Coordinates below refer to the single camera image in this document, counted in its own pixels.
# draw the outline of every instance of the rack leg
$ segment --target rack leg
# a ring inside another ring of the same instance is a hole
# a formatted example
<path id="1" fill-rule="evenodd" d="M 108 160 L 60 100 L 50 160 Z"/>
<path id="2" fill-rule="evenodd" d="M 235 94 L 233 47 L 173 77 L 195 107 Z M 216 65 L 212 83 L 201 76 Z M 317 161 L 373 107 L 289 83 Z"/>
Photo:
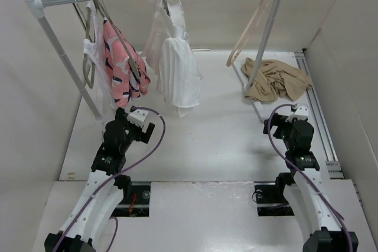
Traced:
<path id="1" fill-rule="evenodd" d="M 102 121 L 102 115 L 97 110 L 97 107 L 95 103 L 93 102 L 92 98 L 90 97 L 88 91 L 85 89 L 85 85 L 81 81 L 79 75 L 76 73 L 75 68 L 72 66 L 72 63 L 67 56 L 67 54 L 64 52 L 63 47 L 61 46 L 58 38 L 56 37 L 53 29 L 51 28 L 50 24 L 48 23 L 44 12 L 43 12 L 43 6 L 41 3 L 41 0 L 24 0 L 26 5 L 29 7 L 31 13 L 33 14 L 34 18 L 38 20 L 40 23 L 43 31 L 45 32 L 46 36 L 50 40 L 51 44 L 55 48 L 57 54 L 60 57 L 61 62 L 64 64 L 65 68 L 71 75 L 72 80 L 74 81 L 76 87 L 82 94 L 84 100 L 88 104 L 90 110 L 92 111 L 94 115 L 94 119 L 96 121 Z"/>
<path id="2" fill-rule="evenodd" d="M 246 92 L 253 85 L 253 82 L 255 81 L 255 78 L 258 74 L 258 70 L 259 70 L 259 67 L 261 65 L 262 56 L 264 54 L 266 44 L 267 44 L 269 36 L 271 34 L 272 27 L 273 27 L 273 24 L 274 24 L 274 20 L 276 18 L 276 14 L 277 14 L 280 2 L 281 2 L 281 0 L 273 0 L 272 8 L 271 8 L 271 11 L 270 11 L 269 16 L 268 16 L 268 21 L 266 23 L 265 30 L 264 30 L 264 33 L 262 35 L 259 51 L 258 51 L 258 54 L 256 56 L 255 65 L 253 66 L 252 72 L 249 76 L 248 83 L 243 86 L 244 92 Z"/>

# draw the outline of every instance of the white wall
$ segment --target white wall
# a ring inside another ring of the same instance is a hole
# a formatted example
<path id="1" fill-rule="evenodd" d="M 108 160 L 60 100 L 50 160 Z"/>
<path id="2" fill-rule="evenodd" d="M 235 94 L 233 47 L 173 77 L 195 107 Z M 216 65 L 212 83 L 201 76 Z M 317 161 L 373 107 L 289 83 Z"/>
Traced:
<path id="1" fill-rule="evenodd" d="M 259 0 L 181 0 L 194 48 L 230 49 L 243 32 Z M 268 48 L 306 48 L 335 0 L 282 0 Z M 105 0 L 116 25 L 141 50 L 152 21 L 148 0 Z M 265 21 L 248 48 L 258 48 Z"/>
<path id="2" fill-rule="evenodd" d="M 306 51 L 341 166 L 378 244 L 377 0 L 337 0 Z"/>
<path id="3" fill-rule="evenodd" d="M 46 16 L 79 67 L 84 32 L 73 7 Z M 0 0 L 0 21 L 0 250 L 31 251 L 80 97 L 22 0 Z"/>

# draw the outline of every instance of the white tabletop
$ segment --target white tabletop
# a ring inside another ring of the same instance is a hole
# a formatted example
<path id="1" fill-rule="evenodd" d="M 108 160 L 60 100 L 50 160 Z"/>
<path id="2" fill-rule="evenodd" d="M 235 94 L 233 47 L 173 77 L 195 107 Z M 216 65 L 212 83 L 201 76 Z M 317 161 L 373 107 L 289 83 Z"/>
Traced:
<path id="1" fill-rule="evenodd" d="M 57 233 L 85 182 L 55 182 L 33 252 L 44 251 L 48 233 Z M 324 182 L 333 206 L 359 238 L 358 252 L 376 251 L 351 181 Z M 252 182 L 153 182 L 149 217 L 119 218 L 111 252 L 293 252 L 303 239 L 295 217 L 258 217 Z M 114 232 L 109 221 L 96 251 L 106 251 Z"/>
<path id="2" fill-rule="evenodd" d="M 242 84 L 235 70 L 226 67 L 229 52 L 194 53 L 204 77 L 201 103 L 183 118 L 166 110 L 162 96 L 156 91 L 157 78 L 149 71 L 152 79 L 149 93 L 133 103 L 159 111 L 167 122 L 167 132 L 155 154 L 128 172 L 133 181 L 273 181 L 279 172 L 288 171 L 272 149 L 268 137 L 262 133 L 263 124 L 251 102 L 243 97 Z M 244 51 L 239 59 L 255 58 L 256 53 Z M 264 59 L 270 58 L 297 67 L 294 53 L 265 52 Z M 95 100 L 100 100 L 96 88 L 98 85 L 90 90 L 90 94 Z M 280 98 L 274 104 L 265 104 L 265 107 L 271 111 L 277 104 L 287 102 L 291 101 Z M 306 94 L 296 102 L 308 104 Z M 154 134 L 148 145 L 133 143 L 126 153 L 126 165 L 149 152 L 160 137 L 160 120 L 153 114 L 149 114 L 148 120 L 157 125 Z M 309 122 L 315 127 L 312 115 Z M 101 125 L 93 122 L 92 114 L 82 100 L 60 180 L 86 180 L 101 142 Z M 276 144 L 285 152 L 281 140 L 277 140 Z M 317 132 L 312 141 L 312 151 L 324 167 L 325 152 Z"/>

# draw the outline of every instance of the brown cloth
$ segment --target brown cloth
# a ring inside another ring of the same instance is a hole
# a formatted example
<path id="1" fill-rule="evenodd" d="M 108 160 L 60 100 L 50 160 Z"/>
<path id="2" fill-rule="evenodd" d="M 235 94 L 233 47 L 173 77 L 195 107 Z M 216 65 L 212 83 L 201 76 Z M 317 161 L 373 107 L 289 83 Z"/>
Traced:
<path id="1" fill-rule="evenodd" d="M 242 66 L 247 77 L 254 64 L 255 61 L 247 57 Z M 255 82 L 245 96 L 261 102 L 274 102 L 287 94 L 296 101 L 307 88 L 312 88 L 312 81 L 302 70 L 279 60 L 262 60 Z"/>

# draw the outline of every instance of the purple cable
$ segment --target purple cable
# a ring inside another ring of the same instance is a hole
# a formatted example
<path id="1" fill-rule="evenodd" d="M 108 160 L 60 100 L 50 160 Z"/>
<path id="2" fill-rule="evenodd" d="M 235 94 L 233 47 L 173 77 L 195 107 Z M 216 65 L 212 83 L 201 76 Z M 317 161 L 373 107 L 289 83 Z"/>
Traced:
<path id="1" fill-rule="evenodd" d="M 86 207 L 88 207 L 89 203 L 92 201 L 93 199 L 93 196 L 95 196 L 110 180 L 118 177 L 119 175 L 125 173 L 126 171 L 129 171 L 130 169 L 136 167 L 137 165 L 139 165 L 141 162 L 143 162 L 145 159 L 147 159 L 148 157 L 150 157 L 155 151 L 156 149 L 160 146 L 161 144 L 161 141 L 163 140 L 164 138 L 164 135 L 165 135 L 165 121 L 164 121 L 164 118 L 160 115 L 160 113 L 158 113 L 156 110 L 154 109 L 150 109 L 148 107 L 136 107 L 137 109 L 142 109 L 142 110 L 148 110 L 149 112 L 153 112 L 155 113 L 160 119 L 161 119 L 161 122 L 163 124 L 163 132 L 161 133 L 161 137 L 160 137 L 160 140 L 159 142 L 156 144 L 156 146 L 152 149 L 152 151 L 150 151 L 150 153 L 148 153 L 147 155 L 145 155 L 143 158 L 141 158 L 139 161 L 133 163 L 131 166 L 121 170 L 120 172 L 118 172 L 117 174 L 114 174 L 112 175 L 111 177 L 109 177 L 107 180 L 105 180 L 104 182 L 102 182 L 102 184 L 100 186 L 97 187 L 97 189 L 95 191 L 93 191 L 91 197 L 88 198 L 88 200 L 85 202 L 85 204 L 83 205 L 83 208 L 80 209 L 80 211 L 77 213 L 77 215 L 73 218 L 72 222 L 69 224 L 69 226 L 67 227 L 67 229 L 62 233 L 61 237 L 59 238 L 57 244 L 55 245 L 54 249 L 53 249 L 53 252 L 57 252 L 58 248 L 59 248 L 59 245 L 61 244 L 61 242 L 63 241 L 63 239 L 65 238 L 65 236 L 67 235 L 67 233 L 70 231 L 70 229 L 72 228 L 72 226 L 74 225 L 74 223 L 79 219 L 79 217 L 82 215 L 82 213 L 84 212 L 84 210 L 86 209 Z"/>
<path id="2" fill-rule="evenodd" d="M 118 219 L 117 219 L 116 217 L 110 217 L 109 219 L 110 219 L 110 220 L 115 220 L 115 221 L 116 221 L 116 228 L 115 228 L 115 230 L 114 230 L 114 234 L 113 234 L 113 237 L 112 237 L 112 241 L 110 242 L 109 247 L 106 249 L 105 252 L 109 252 L 109 251 L 110 251 L 110 248 L 112 248 L 112 245 L 113 245 L 114 239 L 116 238 L 117 230 L 118 230 Z"/>
<path id="3" fill-rule="evenodd" d="M 275 112 L 280 109 L 281 107 L 285 107 L 285 106 L 294 106 L 293 104 L 282 104 L 278 107 L 276 107 L 269 120 L 268 120 L 268 137 L 269 137 L 269 141 L 271 142 L 272 144 L 272 147 L 274 148 L 274 150 L 277 152 L 277 154 L 282 158 L 284 159 L 284 161 L 290 165 L 292 168 L 294 168 L 297 172 L 299 172 L 299 174 L 301 174 L 305 179 L 306 181 L 311 185 L 311 187 L 315 190 L 315 192 L 319 195 L 319 197 L 322 199 L 322 201 L 326 204 L 326 206 L 331 210 L 331 212 L 335 215 L 336 219 L 338 220 L 338 222 L 340 223 L 341 225 L 341 228 L 343 229 L 346 237 L 347 237 L 347 241 L 348 241 L 348 250 L 349 252 L 353 252 L 353 246 L 352 246 L 352 239 L 348 233 L 348 229 L 347 227 L 345 226 L 343 220 L 343 216 L 341 216 L 334 207 L 332 207 L 332 205 L 328 202 L 328 200 L 325 198 L 325 196 L 319 191 L 319 189 L 317 188 L 317 186 L 313 183 L 313 181 L 304 173 L 302 172 L 296 165 L 294 165 L 291 161 L 289 161 L 283 154 L 281 154 L 281 152 L 279 151 L 279 149 L 276 147 L 276 145 L 274 144 L 273 142 L 273 138 L 272 138 L 272 134 L 271 134 L 271 123 L 272 123 L 272 118 L 273 118 L 273 115 L 275 114 Z"/>

